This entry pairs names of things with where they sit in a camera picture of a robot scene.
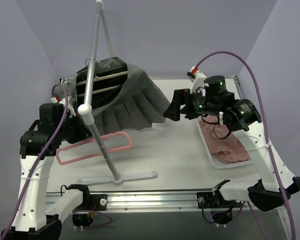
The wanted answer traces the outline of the pink pleated skirt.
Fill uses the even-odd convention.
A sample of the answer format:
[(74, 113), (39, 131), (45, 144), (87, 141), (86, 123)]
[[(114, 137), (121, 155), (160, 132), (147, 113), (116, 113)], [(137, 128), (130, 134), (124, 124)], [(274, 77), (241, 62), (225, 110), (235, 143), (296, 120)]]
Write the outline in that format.
[(242, 143), (231, 133), (224, 138), (229, 130), (225, 125), (214, 125), (198, 120), (207, 148), (211, 155), (224, 163), (240, 163), (248, 161), (250, 156)]

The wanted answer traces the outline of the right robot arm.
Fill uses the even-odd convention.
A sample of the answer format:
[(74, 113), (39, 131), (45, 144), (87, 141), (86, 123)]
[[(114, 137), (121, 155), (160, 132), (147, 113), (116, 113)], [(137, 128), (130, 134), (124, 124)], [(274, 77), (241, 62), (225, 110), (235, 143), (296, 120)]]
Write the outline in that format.
[(224, 180), (212, 193), (213, 203), (222, 207), (229, 201), (246, 201), (263, 212), (282, 206), (285, 199), (300, 191), (300, 177), (286, 167), (268, 141), (255, 105), (248, 99), (236, 99), (222, 75), (206, 78), (200, 87), (205, 93), (176, 89), (164, 117), (177, 122), (182, 114), (189, 120), (216, 116), (217, 123), (241, 142), (260, 175), (256, 183)]

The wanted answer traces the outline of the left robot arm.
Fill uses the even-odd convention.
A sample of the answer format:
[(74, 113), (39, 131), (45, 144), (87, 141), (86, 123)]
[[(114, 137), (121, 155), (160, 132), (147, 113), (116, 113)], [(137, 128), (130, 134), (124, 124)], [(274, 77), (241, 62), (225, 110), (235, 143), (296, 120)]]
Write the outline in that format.
[(71, 184), (62, 197), (46, 208), (50, 170), (62, 142), (82, 140), (78, 117), (62, 103), (44, 103), (39, 119), (20, 138), (20, 188), (12, 218), (2, 240), (57, 240), (63, 222), (74, 211), (90, 206), (87, 185)]

